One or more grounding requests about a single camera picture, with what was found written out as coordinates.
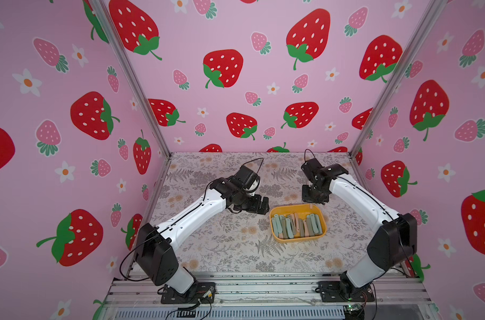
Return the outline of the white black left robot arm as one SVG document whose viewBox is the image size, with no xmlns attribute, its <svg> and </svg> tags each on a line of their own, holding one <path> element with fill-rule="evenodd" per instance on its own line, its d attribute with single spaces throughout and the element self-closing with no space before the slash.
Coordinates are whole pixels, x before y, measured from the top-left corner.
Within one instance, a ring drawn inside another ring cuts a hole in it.
<svg viewBox="0 0 485 320">
<path fill-rule="evenodd" d="M 147 223 L 138 232 L 134 260 L 156 285 L 166 285 L 177 295 L 196 293 L 198 281 L 180 266 L 176 253 L 185 240 L 210 218 L 229 210 L 264 215 L 269 198 L 256 194 L 260 177 L 255 173 L 210 182 L 202 196 L 176 216 L 158 225 Z"/>
</svg>

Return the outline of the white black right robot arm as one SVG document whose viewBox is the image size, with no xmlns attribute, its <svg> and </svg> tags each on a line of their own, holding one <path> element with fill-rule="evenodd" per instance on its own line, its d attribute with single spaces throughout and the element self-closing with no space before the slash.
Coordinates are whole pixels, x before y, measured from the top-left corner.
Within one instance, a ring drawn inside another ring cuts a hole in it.
<svg viewBox="0 0 485 320">
<path fill-rule="evenodd" d="M 382 277 L 390 268 L 417 253 L 417 220 L 400 214 L 365 190 L 339 164 L 323 166 L 310 159 L 301 166 L 310 182 L 302 186 L 302 200 L 325 204 L 335 195 L 357 213 L 374 232 L 366 255 L 340 277 L 340 288 L 352 295 Z"/>
</svg>

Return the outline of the yellow plastic storage box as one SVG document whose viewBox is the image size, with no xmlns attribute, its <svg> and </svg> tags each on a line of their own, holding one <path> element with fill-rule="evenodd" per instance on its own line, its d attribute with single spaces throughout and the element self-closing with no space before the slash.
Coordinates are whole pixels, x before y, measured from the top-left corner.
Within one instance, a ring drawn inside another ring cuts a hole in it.
<svg viewBox="0 0 485 320">
<path fill-rule="evenodd" d="M 286 205 L 270 212 L 271 233 L 280 243 L 313 241 L 327 231 L 321 210 L 313 204 Z"/>
</svg>

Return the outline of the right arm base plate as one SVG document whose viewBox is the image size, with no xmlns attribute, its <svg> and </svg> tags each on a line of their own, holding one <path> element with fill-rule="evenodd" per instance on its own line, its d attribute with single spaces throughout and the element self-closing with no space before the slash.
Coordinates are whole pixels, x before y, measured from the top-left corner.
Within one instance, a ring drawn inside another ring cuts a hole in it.
<svg viewBox="0 0 485 320">
<path fill-rule="evenodd" d="M 320 281 L 315 292 L 325 303 L 375 302 L 375 295 L 369 284 L 354 288 L 350 283 L 343 281 Z"/>
</svg>

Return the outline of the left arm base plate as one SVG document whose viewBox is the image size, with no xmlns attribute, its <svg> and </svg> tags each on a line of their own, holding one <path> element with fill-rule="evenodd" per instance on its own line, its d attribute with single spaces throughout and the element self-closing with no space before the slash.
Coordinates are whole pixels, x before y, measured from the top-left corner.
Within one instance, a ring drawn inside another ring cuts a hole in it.
<svg viewBox="0 0 485 320">
<path fill-rule="evenodd" d="M 214 302 L 216 294 L 216 283 L 214 282 L 195 282 L 185 293 L 179 293 L 177 290 L 165 285 L 161 295 L 161 304 L 178 305 L 178 304 L 196 304 Z"/>
</svg>

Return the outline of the aluminium frame rail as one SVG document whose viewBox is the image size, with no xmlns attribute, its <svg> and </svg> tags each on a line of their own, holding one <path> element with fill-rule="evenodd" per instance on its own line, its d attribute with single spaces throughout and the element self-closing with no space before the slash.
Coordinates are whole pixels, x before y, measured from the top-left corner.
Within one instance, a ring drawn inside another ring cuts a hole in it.
<svg viewBox="0 0 485 320">
<path fill-rule="evenodd" d="M 357 298 L 336 296 L 337 275 L 198 273 L 214 294 L 200 303 L 165 304 L 151 281 L 114 281 L 97 319 L 441 319 L 417 278 L 389 273 Z"/>
</svg>

